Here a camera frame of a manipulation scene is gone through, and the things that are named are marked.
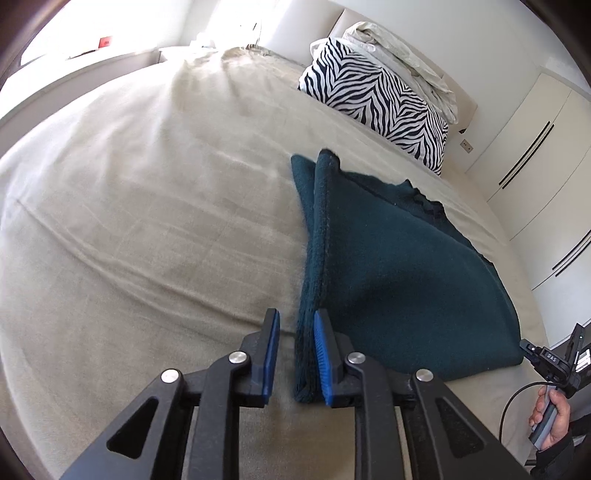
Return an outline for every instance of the gray handle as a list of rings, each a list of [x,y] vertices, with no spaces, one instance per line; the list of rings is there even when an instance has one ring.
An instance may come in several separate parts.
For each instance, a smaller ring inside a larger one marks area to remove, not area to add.
[[[542,421],[534,426],[533,431],[530,435],[530,442],[533,443],[534,447],[536,447],[538,450],[542,449],[542,444],[550,434],[550,430],[552,430],[552,426],[554,425],[554,421],[556,420],[556,415],[558,415],[556,405],[554,405],[550,401],[550,390],[553,390],[555,388],[556,387],[550,385],[546,387],[546,408],[544,410],[544,415],[542,416]]]

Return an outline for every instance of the screw head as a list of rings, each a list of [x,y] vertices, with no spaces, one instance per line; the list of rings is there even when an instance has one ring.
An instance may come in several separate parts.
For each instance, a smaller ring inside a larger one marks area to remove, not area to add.
[[[417,370],[417,373],[415,373],[415,375],[417,379],[419,379],[421,382],[430,382],[431,380],[433,380],[433,372],[427,370],[426,368]]]
[[[347,360],[350,364],[359,365],[365,362],[365,355],[361,352],[351,352],[347,355]]]
[[[160,375],[160,380],[162,380],[164,383],[174,383],[178,380],[179,376],[178,370],[170,368],[162,372],[162,375]]]
[[[232,352],[230,353],[230,355],[228,355],[228,360],[230,360],[231,364],[241,364],[243,362],[246,362],[247,358],[248,355],[244,352],[241,352],[240,350]]]

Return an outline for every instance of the cable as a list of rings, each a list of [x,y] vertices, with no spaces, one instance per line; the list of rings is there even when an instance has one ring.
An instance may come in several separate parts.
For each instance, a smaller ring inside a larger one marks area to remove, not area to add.
[[[564,387],[564,385],[560,385],[560,384],[552,383],[552,382],[533,382],[533,383],[527,384],[524,387],[521,387],[518,391],[516,391],[513,394],[513,396],[509,399],[509,401],[507,402],[507,405],[505,405],[505,410],[503,410],[503,415],[501,415],[501,424],[499,425],[499,442],[502,443],[502,438],[503,438],[503,423],[505,421],[505,415],[507,413],[507,409],[509,409],[509,405],[511,405],[511,402],[513,400],[515,400],[515,397],[517,395],[519,395],[521,392],[523,392],[527,388],[534,387],[536,385],[550,385],[552,387],[557,387],[557,388],[563,388]]]

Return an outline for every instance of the zebra print pillow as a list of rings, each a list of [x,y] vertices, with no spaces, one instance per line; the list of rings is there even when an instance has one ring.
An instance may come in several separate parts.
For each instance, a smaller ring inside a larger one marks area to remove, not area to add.
[[[441,173],[447,122],[398,75],[328,39],[300,78],[299,89],[355,118],[436,174]]]

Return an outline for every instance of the sleeve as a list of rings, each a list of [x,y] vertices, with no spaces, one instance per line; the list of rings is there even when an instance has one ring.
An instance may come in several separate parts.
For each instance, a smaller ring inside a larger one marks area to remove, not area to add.
[[[568,432],[558,443],[535,454],[536,465],[530,474],[535,480],[559,480],[573,461],[573,456],[573,437]]]

